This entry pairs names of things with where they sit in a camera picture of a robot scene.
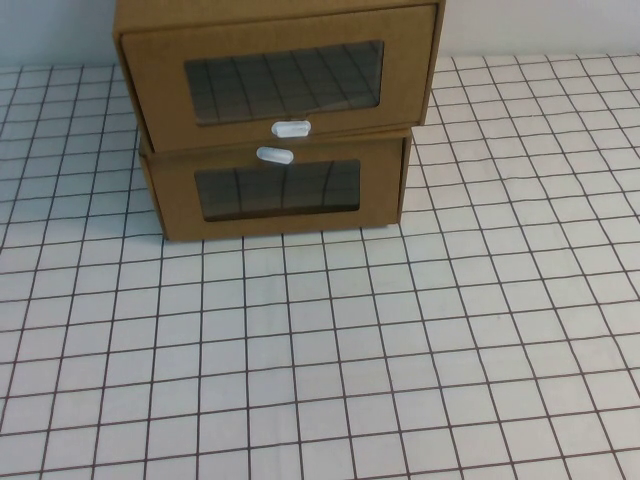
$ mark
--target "white wall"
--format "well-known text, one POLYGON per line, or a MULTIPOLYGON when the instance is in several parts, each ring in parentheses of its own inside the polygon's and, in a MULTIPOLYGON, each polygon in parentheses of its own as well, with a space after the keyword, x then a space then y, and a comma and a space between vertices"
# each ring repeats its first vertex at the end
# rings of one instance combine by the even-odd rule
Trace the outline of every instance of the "white wall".
POLYGON ((640 52, 640 0, 448 0, 441 51, 640 52))
MULTIPOLYGON (((114 62, 114 3, 0 0, 0 65, 114 62)), ((639 52, 640 0, 449 0, 441 51, 639 52)))

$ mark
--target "stacked drawer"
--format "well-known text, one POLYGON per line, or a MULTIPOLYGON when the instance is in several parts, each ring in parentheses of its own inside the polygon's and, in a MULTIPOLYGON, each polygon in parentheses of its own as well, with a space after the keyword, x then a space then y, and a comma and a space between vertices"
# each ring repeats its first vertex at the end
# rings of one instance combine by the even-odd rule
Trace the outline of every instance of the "stacked drawer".
POLYGON ((401 212, 440 0, 119 0, 140 160, 172 240, 401 212))

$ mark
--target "cardboard box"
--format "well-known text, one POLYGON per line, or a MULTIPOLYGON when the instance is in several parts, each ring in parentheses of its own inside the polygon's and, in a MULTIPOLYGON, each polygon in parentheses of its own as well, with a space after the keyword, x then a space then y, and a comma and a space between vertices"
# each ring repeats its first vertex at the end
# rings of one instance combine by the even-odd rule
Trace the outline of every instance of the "cardboard box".
POLYGON ((114 39, 154 153, 421 124, 444 0, 118 0, 114 39))
POLYGON ((149 154, 143 142, 140 162, 165 236, 192 241, 397 223, 410 144, 406 130, 294 142, 294 162, 276 166, 256 145, 149 154))

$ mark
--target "white drawer handle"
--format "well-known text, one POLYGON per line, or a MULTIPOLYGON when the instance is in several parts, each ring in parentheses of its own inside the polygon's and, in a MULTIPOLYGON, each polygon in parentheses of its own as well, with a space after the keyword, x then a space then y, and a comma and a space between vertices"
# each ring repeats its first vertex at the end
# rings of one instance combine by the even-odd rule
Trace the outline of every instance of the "white drawer handle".
POLYGON ((311 132, 311 123, 306 120, 293 122, 276 122, 271 132, 278 138, 303 138, 311 132))
POLYGON ((293 162, 293 152, 282 148, 260 147, 256 155, 260 160, 280 165, 290 165, 293 162))

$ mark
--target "brown cardboard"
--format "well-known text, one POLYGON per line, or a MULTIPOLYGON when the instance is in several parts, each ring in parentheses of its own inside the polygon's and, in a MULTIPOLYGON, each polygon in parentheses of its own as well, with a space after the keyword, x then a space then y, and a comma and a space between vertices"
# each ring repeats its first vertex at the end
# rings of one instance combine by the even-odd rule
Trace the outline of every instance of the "brown cardboard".
POLYGON ((187 60, 383 40, 377 107, 306 115, 312 139, 327 142, 424 121, 443 10, 443 0, 119 0, 114 38, 142 137, 155 153, 273 143, 272 124, 287 119, 199 126, 187 60))
POLYGON ((308 142, 290 146, 295 164, 333 160, 360 160, 360 207, 355 211, 300 212, 207 222, 203 218, 196 187, 196 172, 209 169, 265 167, 256 158, 255 146, 218 148, 187 153, 147 154, 141 148, 141 164, 168 239, 192 241, 210 238, 266 235, 317 230, 374 227, 397 223, 400 198, 409 161, 409 132, 341 137, 331 143, 308 142))

